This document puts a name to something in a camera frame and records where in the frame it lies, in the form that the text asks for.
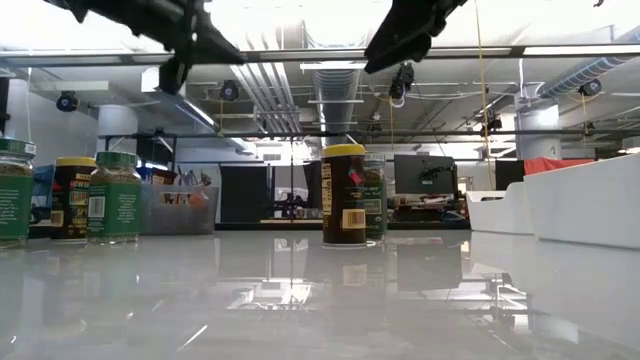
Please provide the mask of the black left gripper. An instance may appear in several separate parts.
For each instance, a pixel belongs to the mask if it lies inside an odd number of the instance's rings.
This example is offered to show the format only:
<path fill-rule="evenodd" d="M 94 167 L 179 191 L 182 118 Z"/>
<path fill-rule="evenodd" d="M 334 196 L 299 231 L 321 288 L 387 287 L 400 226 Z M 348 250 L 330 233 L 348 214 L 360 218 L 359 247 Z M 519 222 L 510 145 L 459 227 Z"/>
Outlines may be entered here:
<path fill-rule="evenodd" d="M 205 10 L 199 10 L 198 0 L 161 0 L 160 12 L 167 21 L 161 43 L 166 51 L 176 57 L 170 58 L 159 68 L 159 88 L 176 95 L 182 88 L 188 66 L 196 64 L 242 65 L 245 58 L 212 24 Z"/>

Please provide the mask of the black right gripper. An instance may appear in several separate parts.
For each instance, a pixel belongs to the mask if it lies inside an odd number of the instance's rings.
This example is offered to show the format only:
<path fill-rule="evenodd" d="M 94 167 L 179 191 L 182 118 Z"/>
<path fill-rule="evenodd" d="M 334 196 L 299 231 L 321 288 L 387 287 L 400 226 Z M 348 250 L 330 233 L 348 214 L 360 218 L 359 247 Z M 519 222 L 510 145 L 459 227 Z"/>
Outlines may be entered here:
<path fill-rule="evenodd" d="M 447 18 L 467 0 L 393 0 L 365 50 L 365 72 L 373 74 L 403 61 L 420 62 Z"/>

